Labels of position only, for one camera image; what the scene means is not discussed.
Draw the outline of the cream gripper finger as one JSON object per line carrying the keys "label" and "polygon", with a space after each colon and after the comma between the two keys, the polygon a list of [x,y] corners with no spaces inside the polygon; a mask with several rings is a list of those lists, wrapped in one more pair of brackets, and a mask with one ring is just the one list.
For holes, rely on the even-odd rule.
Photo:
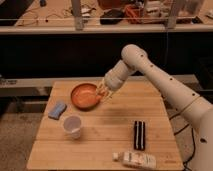
{"label": "cream gripper finger", "polygon": [[113,94],[114,94],[114,91],[109,90],[109,89],[106,89],[106,90],[104,91],[104,96],[103,96],[103,98],[102,98],[102,102],[107,101],[109,98],[111,98],[111,97],[113,96]]}
{"label": "cream gripper finger", "polygon": [[98,84],[98,86],[97,86],[97,88],[96,88],[96,94],[98,95],[98,93],[99,93],[100,91],[105,91],[105,84],[102,83],[102,82],[100,82],[100,83]]}

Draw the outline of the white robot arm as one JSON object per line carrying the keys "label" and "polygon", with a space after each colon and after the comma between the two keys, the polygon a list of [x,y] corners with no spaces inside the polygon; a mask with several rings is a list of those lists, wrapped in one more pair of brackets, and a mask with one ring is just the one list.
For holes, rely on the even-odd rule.
{"label": "white robot arm", "polygon": [[213,171],[213,104],[156,65],[139,46],[126,45],[122,59],[110,69],[96,92],[109,97],[136,71],[144,74],[166,100],[198,133],[193,171]]}

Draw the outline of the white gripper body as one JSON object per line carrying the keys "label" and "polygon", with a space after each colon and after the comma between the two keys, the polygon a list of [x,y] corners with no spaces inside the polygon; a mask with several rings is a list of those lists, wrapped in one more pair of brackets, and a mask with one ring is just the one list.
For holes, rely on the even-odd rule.
{"label": "white gripper body", "polygon": [[111,91],[117,91],[122,87],[128,76],[129,71],[126,69],[111,69],[104,76],[105,85]]}

